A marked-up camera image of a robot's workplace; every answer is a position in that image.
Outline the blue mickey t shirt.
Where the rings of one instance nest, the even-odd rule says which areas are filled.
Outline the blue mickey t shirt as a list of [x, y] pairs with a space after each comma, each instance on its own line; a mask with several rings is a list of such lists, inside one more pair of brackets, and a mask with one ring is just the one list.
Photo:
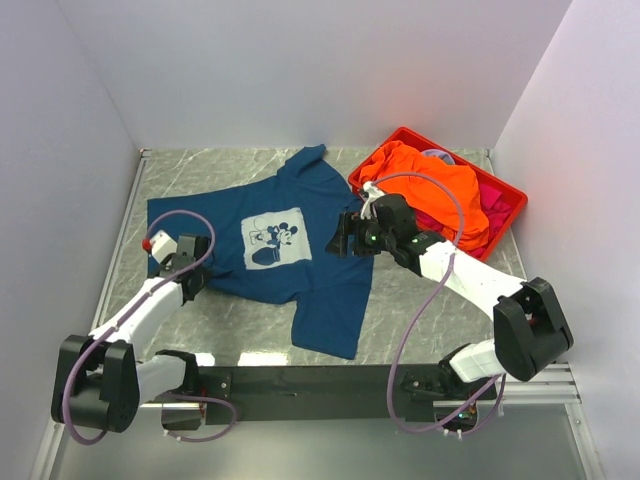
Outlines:
[[325, 248], [342, 213], [361, 202], [325, 160], [304, 147], [261, 181], [208, 193], [155, 198], [149, 220], [172, 238], [216, 234], [206, 264], [212, 289], [269, 304], [295, 302], [294, 346], [352, 360], [371, 290], [373, 260]]

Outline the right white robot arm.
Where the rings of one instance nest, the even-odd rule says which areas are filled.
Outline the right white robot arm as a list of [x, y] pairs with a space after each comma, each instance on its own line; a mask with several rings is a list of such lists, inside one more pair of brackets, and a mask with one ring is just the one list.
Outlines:
[[439, 397], [460, 399], [474, 382], [502, 374], [527, 382], [574, 345], [548, 281], [505, 274], [441, 234], [419, 229], [400, 194], [368, 198], [361, 211], [341, 214], [326, 250], [339, 258], [388, 252], [401, 267], [465, 298], [492, 321], [492, 339], [459, 347], [422, 381]]

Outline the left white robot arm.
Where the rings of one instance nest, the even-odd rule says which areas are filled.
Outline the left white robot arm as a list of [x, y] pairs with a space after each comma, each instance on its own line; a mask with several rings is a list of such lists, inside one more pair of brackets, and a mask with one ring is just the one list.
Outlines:
[[179, 402], [200, 392], [195, 354], [161, 350], [144, 362], [138, 356], [164, 321], [208, 283], [204, 263], [212, 240], [182, 235], [169, 244], [159, 233], [150, 246], [159, 266], [135, 296], [102, 326], [61, 344], [51, 401], [55, 422], [101, 434], [123, 432], [140, 405], [166, 392]]

